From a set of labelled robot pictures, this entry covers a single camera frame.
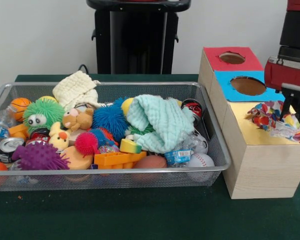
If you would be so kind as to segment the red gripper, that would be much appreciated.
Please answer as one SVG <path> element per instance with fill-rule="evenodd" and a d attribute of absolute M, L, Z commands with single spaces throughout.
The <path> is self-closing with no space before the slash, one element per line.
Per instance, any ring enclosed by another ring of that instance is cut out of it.
<path fill-rule="evenodd" d="M 282 88 L 300 92 L 300 62 L 270 57 L 264 68 L 264 81 L 267 88 L 282 91 Z M 280 121 L 290 112 L 291 94 L 285 96 Z M 298 121 L 300 122 L 300 99 L 298 102 Z"/>

